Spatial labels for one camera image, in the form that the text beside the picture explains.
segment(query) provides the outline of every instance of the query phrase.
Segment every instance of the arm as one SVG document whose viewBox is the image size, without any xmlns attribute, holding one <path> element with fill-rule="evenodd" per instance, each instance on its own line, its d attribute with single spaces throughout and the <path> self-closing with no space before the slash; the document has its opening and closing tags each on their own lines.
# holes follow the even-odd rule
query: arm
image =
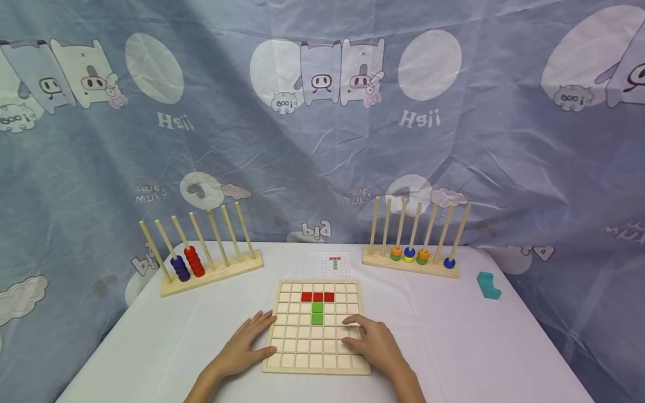
<svg viewBox="0 0 645 403">
<path fill-rule="evenodd" d="M 271 357 L 276 351 L 275 347 L 253 351 L 251 343 L 273 322 L 275 317 L 272 316 L 271 311 L 267 313 L 260 311 L 253 318 L 246 319 L 217 357 L 199 374 L 184 403 L 210 403 L 224 378 L 240 373 L 256 362 Z"/>
<path fill-rule="evenodd" d="M 347 344 L 372 365 L 379 368 L 392 383 L 399 403 L 426 403 L 417 374 L 403 358 L 392 332 L 383 322 L 375 322 L 362 315 L 352 315 L 343 324 L 358 323 L 362 340 L 345 337 Z"/>
</svg>

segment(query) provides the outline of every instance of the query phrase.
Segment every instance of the wrinkled fabric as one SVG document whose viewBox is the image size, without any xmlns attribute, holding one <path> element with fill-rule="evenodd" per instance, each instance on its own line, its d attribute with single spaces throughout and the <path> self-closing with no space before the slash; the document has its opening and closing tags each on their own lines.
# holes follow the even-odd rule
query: wrinkled fabric
<svg viewBox="0 0 645 403">
<path fill-rule="evenodd" d="M 592 397 L 645 401 L 644 23 L 642 0 L 7 2 L 0 401 L 54 401 L 132 303 L 139 220 L 163 257 L 171 215 L 213 239 L 225 205 L 243 239 L 235 201 L 255 241 L 365 243 L 383 195 L 393 222 L 411 200 L 403 242 L 441 205 L 431 244 L 468 201 L 462 243 Z"/>
</svg>

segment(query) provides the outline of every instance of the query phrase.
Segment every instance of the left hand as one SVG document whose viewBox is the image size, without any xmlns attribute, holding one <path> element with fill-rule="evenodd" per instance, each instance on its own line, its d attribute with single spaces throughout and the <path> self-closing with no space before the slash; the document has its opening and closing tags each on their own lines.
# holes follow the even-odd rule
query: left hand
<svg viewBox="0 0 645 403">
<path fill-rule="evenodd" d="M 272 311 L 267 313 L 260 311 L 253 318 L 246 319 L 208 365 L 209 372 L 219 378 L 229 377 L 275 354 L 275 347 L 265 347 L 255 351 L 251 349 L 251 344 L 260 333 L 275 322 L 276 317 L 272 316 L 272 313 Z"/>
</svg>

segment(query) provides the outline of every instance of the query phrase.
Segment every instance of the hand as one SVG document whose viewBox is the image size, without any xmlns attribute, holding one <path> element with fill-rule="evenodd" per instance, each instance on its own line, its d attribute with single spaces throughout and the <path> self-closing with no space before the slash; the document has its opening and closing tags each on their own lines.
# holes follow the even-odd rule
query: hand
<svg viewBox="0 0 645 403">
<path fill-rule="evenodd" d="M 275 322 L 275 319 L 276 317 L 272 316 L 272 311 L 264 314 L 260 311 L 252 319 L 246 319 L 228 343 L 224 345 L 222 351 L 208 365 L 209 372 L 215 374 L 216 377 L 228 377 L 275 354 L 275 347 L 265 347 L 257 351 L 251 350 L 253 341 L 271 323 Z"/>
<path fill-rule="evenodd" d="M 362 315 L 352 315 L 342 323 L 361 325 L 359 331 L 362 340 L 345 337 L 342 342 L 358 354 L 364 355 L 367 361 L 379 368 L 388 378 L 392 379 L 396 374 L 410 370 L 397 341 L 385 323 L 375 322 Z"/>
</svg>

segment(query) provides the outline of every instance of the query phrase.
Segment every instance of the table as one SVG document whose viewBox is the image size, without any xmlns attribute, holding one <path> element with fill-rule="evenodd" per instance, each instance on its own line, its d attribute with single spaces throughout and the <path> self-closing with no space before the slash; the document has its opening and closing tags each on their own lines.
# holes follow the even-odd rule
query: table
<svg viewBox="0 0 645 403">
<path fill-rule="evenodd" d="M 199 243 L 191 244 L 202 255 Z M 429 403 L 593 402 L 484 251 L 460 247 L 461 278 L 455 280 L 363 266 L 360 245 L 253 245 L 262 251 L 264 268 L 192 291 L 162 299 L 163 276 L 156 273 L 58 403 L 182 402 L 244 319 L 273 307 L 279 280 L 319 278 L 321 253 L 338 251 L 350 254 L 365 314 L 390 327 Z M 233 255 L 230 242 L 225 246 Z M 219 256 L 215 242 L 207 247 Z M 499 300 L 483 298 L 480 271 L 494 274 Z M 264 334 L 258 346 L 267 343 Z M 291 375 L 256 366 L 223 384 L 215 401 L 376 403 L 395 397 L 377 371 L 368 377 Z"/>
</svg>

